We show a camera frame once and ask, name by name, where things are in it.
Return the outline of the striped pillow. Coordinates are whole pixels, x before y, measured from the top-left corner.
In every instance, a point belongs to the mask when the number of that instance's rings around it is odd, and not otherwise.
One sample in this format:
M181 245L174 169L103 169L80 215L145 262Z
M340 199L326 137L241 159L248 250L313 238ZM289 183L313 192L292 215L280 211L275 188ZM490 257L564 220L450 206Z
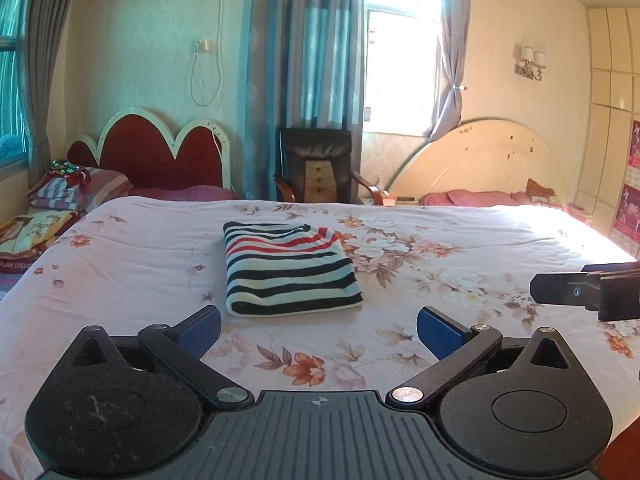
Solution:
M27 193L27 199L36 208L88 214L109 200L127 196L131 189L129 179L118 171L58 159Z

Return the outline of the floral white bed sheet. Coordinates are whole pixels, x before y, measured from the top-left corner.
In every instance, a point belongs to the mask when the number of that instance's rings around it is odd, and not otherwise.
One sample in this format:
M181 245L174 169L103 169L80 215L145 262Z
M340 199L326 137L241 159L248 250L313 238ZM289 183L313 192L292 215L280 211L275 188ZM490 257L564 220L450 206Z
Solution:
M626 252L564 212L492 208L187 203L130 196L72 226L1 303L1 469L32 479L40 465L26 410L77 333L133 335L226 300L227 222L334 231L352 259L359 308L284 318L228 315L205 362L253 391L387 391L434 361L416 336L425 306L463 325L526 337L555 327L608 402L616 431L639 414L639 325L604 324L581 308L542 306L538 273L624 262Z

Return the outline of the cream arched headboard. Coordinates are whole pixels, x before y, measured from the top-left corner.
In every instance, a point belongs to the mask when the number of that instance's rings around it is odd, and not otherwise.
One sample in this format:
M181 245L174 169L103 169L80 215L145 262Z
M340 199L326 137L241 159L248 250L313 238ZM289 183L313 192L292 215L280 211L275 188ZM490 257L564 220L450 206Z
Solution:
M525 190L529 180L567 202L562 165L543 138L517 122L479 119L424 145L394 177L388 192L415 200L458 188L513 193Z

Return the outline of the striped knit sweater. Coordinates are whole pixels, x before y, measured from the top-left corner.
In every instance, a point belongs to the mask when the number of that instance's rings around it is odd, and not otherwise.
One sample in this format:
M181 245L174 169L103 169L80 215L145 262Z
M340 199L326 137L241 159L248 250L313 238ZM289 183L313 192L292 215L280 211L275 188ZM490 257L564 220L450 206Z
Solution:
M363 303L352 259L325 226L224 224L226 307L242 318L358 308Z

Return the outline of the red scalloped headboard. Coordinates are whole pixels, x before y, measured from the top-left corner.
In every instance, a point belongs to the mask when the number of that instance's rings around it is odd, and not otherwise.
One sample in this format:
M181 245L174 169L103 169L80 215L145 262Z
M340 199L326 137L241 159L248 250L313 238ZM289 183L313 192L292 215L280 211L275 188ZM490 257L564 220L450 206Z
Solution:
M129 107L108 120L98 136L82 134L68 144L73 164L124 174L134 188L179 191L231 183L231 145L221 126L198 118L173 132L157 114Z

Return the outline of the cartoon print pillow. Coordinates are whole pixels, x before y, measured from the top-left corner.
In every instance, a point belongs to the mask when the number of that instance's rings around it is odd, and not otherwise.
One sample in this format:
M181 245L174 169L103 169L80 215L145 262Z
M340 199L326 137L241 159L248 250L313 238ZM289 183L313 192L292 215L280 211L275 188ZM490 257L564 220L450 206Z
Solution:
M1 262L34 262L80 218L77 211L46 209L33 214L20 214L3 223Z

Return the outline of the pink bedding on far bed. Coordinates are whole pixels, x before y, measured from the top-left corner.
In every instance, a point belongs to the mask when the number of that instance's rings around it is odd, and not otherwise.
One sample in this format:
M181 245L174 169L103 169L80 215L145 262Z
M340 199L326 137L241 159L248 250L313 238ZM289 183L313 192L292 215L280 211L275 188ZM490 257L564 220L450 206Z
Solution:
M507 193L502 191L452 190L428 193L419 200L419 205L471 208L534 205L556 209L564 208L553 188L546 188L533 179L527 180L524 191Z

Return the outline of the wall lamp sconce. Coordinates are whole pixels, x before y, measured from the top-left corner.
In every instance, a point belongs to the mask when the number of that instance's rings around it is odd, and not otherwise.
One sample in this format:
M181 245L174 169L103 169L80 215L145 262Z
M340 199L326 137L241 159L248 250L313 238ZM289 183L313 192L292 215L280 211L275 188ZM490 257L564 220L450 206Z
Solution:
M514 74L533 81L542 81L546 69L544 52L529 46L521 46L514 64Z

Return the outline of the red wall poster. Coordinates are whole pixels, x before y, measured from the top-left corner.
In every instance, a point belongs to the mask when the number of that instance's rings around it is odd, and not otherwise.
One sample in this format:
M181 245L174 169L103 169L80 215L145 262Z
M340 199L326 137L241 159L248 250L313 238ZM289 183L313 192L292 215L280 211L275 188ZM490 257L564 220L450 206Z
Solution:
M634 257L639 255L639 148L639 119L636 117L631 123L623 186L611 230L611 240Z

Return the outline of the teal striped curtain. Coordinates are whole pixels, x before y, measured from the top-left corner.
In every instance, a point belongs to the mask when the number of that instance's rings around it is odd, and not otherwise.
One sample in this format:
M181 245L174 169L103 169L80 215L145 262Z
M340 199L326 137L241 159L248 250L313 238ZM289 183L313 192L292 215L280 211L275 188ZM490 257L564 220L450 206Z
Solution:
M284 128L342 129L361 162L364 0L250 0L242 187L277 196Z

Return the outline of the grey tied curtain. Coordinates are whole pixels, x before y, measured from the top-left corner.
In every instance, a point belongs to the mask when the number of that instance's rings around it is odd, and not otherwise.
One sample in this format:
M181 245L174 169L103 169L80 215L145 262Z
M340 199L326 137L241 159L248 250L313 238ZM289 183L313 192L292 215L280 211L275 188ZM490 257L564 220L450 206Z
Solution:
M444 88L440 92L436 120L428 134L428 143L442 138L461 120L462 82L471 17L471 0L439 0L439 5L438 46Z

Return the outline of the grey left window curtain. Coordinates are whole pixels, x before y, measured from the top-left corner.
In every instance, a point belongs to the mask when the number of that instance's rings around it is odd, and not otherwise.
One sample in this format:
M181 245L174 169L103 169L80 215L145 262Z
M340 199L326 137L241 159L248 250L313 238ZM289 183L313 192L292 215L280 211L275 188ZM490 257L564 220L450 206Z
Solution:
M26 122L28 184L49 170L47 134L52 78L72 0L22 0L16 38L18 96Z

